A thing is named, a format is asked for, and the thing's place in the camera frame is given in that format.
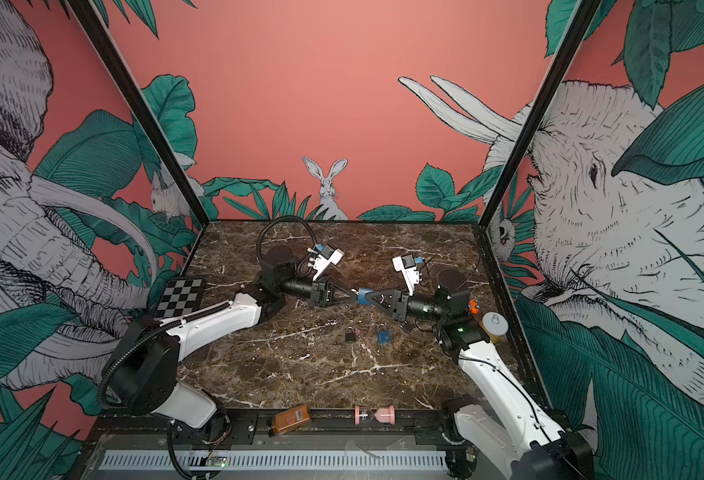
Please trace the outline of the blue padlock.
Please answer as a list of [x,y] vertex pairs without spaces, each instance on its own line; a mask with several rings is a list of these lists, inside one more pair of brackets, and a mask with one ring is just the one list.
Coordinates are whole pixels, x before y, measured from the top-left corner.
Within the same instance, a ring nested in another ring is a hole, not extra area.
[[379,344],[389,344],[391,342],[391,333],[387,326],[380,324],[377,330],[377,342]]
[[363,305],[369,305],[370,301],[368,300],[368,295],[372,292],[371,289],[368,288],[359,288],[357,290],[357,302],[359,304]]

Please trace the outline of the dark grey padlock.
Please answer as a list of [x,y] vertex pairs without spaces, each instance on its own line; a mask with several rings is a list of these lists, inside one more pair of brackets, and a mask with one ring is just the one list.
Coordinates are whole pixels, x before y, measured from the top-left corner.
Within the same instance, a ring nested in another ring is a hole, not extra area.
[[348,327],[344,334],[344,341],[353,343],[357,341],[357,330],[354,327]]

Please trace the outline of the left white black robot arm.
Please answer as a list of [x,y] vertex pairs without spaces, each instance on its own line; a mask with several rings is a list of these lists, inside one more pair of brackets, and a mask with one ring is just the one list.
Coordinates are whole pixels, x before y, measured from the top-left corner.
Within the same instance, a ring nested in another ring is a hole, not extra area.
[[261,271],[232,299],[179,316],[142,319],[129,327],[107,361],[97,387],[105,410],[123,410],[133,416],[156,415],[203,429],[225,410],[215,398],[177,379],[179,363],[234,332],[250,329],[274,317],[288,295],[315,305],[333,305],[333,293],[351,292],[327,276],[344,252],[318,244],[308,251],[310,273],[301,277],[299,261],[287,246],[259,259]]

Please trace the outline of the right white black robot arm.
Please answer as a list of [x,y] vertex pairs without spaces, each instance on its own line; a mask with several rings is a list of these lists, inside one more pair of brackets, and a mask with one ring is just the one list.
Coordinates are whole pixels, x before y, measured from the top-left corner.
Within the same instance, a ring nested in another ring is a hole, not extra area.
[[361,290],[358,300],[401,325],[411,319],[431,321],[438,345],[490,404],[493,417],[466,401],[449,407],[446,437],[450,442],[471,444],[507,479],[595,478],[591,447],[536,403],[477,320],[465,274],[443,271],[433,295]]

